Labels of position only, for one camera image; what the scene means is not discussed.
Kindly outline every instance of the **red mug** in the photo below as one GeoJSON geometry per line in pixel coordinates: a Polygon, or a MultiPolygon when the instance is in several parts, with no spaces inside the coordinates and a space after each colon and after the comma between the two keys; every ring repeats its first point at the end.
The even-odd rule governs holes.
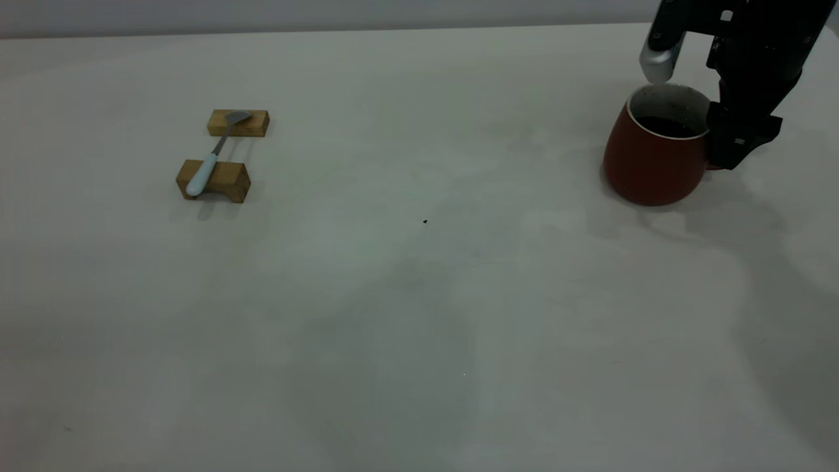
{"type": "Polygon", "coordinates": [[[609,136],[603,169],[615,192],[640,205],[687,197],[708,167],[706,115],[711,101],[674,84],[629,96],[609,136]]]}

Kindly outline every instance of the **light blue spoon handle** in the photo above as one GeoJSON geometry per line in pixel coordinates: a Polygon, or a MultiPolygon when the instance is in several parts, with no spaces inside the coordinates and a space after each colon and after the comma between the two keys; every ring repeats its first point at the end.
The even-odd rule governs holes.
{"type": "Polygon", "coordinates": [[[218,156],[212,153],[204,159],[201,167],[198,168],[198,171],[192,176],[192,180],[186,186],[187,195],[197,197],[204,191],[204,186],[210,180],[210,174],[212,174],[213,168],[216,167],[217,160],[218,156]]]}

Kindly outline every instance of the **dark liquid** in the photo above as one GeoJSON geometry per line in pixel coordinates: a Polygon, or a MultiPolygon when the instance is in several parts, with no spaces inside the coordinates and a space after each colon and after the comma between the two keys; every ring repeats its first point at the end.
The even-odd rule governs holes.
{"type": "Polygon", "coordinates": [[[641,117],[636,118],[638,123],[646,129],[662,136],[669,136],[671,138],[692,138],[699,133],[690,129],[684,123],[679,123],[672,119],[659,117],[641,117]]]}

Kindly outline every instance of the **table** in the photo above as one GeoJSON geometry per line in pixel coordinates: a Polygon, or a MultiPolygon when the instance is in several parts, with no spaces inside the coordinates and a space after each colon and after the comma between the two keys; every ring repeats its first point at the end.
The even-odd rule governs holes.
{"type": "Polygon", "coordinates": [[[648,27],[0,42],[3,469],[839,467],[839,40],[653,209],[648,27]],[[272,114],[242,205],[175,185],[213,108],[272,114]]]}

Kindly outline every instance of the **wall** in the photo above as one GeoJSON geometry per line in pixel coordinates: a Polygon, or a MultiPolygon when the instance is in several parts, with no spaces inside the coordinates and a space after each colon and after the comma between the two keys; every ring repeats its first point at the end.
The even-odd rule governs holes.
{"type": "MultiPolygon", "coordinates": [[[[0,0],[0,37],[649,21],[659,0],[0,0]]],[[[831,26],[839,25],[834,14],[831,26]]]]}

